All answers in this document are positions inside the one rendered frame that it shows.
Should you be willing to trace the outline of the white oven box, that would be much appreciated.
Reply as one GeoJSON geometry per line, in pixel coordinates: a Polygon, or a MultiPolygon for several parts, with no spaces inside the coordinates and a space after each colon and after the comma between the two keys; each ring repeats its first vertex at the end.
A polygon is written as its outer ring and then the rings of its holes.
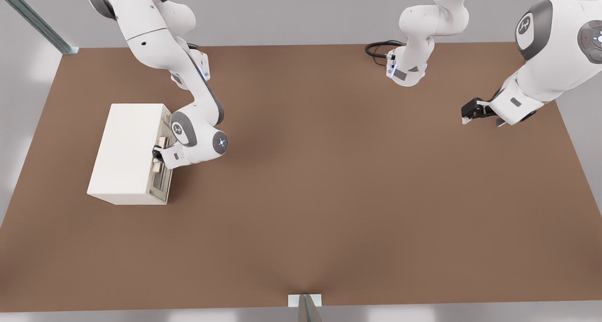
{"type": "Polygon", "coordinates": [[[165,205],[149,193],[159,103],[114,103],[87,193],[115,205],[165,205]]]}

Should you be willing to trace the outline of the silver frame post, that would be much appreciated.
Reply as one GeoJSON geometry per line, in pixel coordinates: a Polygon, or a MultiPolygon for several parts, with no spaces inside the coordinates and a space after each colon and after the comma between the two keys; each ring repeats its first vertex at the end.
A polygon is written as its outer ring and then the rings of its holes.
{"type": "Polygon", "coordinates": [[[80,48],[69,45],[39,14],[24,0],[4,0],[40,35],[56,48],[62,55],[77,55],[80,48]]]}
{"type": "Polygon", "coordinates": [[[288,307],[297,308],[297,322],[323,322],[318,312],[322,306],[322,294],[288,295],[288,307]]]}

